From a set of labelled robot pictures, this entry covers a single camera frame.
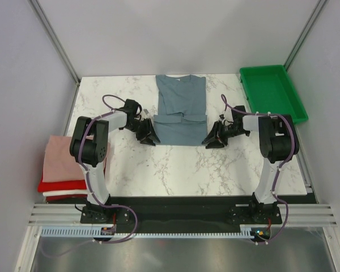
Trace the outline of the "blue grey t shirt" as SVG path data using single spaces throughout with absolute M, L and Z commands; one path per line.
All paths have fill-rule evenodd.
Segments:
M 161 145 L 200 146 L 207 136 L 206 78 L 155 77 L 159 91 L 154 128 Z

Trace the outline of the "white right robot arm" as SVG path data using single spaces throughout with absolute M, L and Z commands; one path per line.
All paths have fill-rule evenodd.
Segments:
M 248 113 L 243 105 L 232 108 L 231 113 L 233 120 L 228 125 L 225 117 L 219 116 L 202 144 L 207 149 L 223 148 L 228 145 L 230 138 L 240 135 L 248 137 L 251 132 L 258 133 L 263 168 L 253 193 L 256 204 L 248 209 L 248 216 L 251 221 L 261 223 L 269 216 L 265 205 L 272 205 L 277 201 L 281 171 L 299 152 L 299 140 L 289 114 Z

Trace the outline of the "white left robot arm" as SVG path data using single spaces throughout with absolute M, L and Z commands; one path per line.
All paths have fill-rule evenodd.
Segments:
M 90 118 L 78 117 L 70 142 L 70 155 L 80 165 L 87 187 L 87 202 L 97 205 L 93 216 L 101 223 L 113 216 L 111 195 L 105 184 L 104 162 L 107 159 L 109 133 L 128 130 L 136 140 L 149 146 L 160 143 L 150 118 L 142 117 L 143 108 L 135 100 L 127 99 L 124 106 Z

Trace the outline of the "green plastic tray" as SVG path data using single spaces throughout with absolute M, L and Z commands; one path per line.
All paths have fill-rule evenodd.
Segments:
M 242 67 L 240 82 L 253 113 L 291 115 L 295 124 L 309 117 L 283 65 Z

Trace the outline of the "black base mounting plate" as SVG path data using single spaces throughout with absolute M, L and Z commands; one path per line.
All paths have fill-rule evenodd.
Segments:
M 115 224 L 120 232 L 238 231 L 241 225 L 282 224 L 276 203 L 240 197 L 112 197 L 111 209 L 86 203 L 83 224 Z

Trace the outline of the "white folded t shirt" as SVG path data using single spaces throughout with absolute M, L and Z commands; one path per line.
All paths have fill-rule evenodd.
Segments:
M 74 189 L 74 190 L 54 190 L 42 193 L 44 197 L 54 197 L 54 196 L 68 196 L 77 194 L 87 194 L 86 190 Z

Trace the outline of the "dark red folded t shirt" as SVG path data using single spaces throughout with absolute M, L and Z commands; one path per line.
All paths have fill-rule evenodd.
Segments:
M 47 202 L 71 201 L 72 199 L 84 199 L 86 194 L 69 194 L 69 195 L 55 195 L 46 197 Z

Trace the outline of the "pink folded t shirt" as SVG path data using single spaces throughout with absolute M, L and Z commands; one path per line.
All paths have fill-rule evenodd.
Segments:
M 80 165 L 70 155 L 70 143 L 71 137 L 49 137 L 43 164 L 44 183 L 84 180 Z

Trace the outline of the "aluminium frame rail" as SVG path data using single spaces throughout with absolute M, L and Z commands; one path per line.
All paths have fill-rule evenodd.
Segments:
M 83 205 L 35 204 L 29 217 L 29 226 L 77 226 L 80 225 Z

